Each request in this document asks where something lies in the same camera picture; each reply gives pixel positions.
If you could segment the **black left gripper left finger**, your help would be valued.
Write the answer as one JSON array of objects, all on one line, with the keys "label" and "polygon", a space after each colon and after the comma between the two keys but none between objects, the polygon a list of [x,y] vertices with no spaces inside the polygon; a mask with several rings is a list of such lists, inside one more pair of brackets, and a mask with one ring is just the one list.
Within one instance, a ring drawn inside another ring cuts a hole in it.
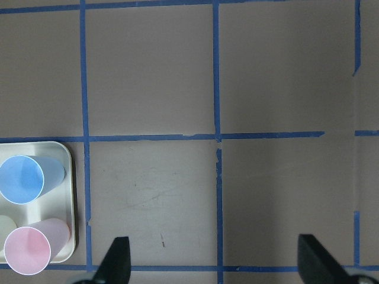
[{"label": "black left gripper left finger", "polygon": [[131,275],[131,254],[128,237],[116,237],[107,251],[92,283],[128,284]]}]

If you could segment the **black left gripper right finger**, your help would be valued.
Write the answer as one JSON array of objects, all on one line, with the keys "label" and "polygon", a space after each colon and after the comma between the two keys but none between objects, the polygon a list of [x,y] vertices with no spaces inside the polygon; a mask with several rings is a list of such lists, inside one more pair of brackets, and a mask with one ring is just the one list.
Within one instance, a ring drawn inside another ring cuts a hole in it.
[{"label": "black left gripper right finger", "polygon": [[303,283],[354,283],[354,278],[312,234],[298,236],[297,267]]}]

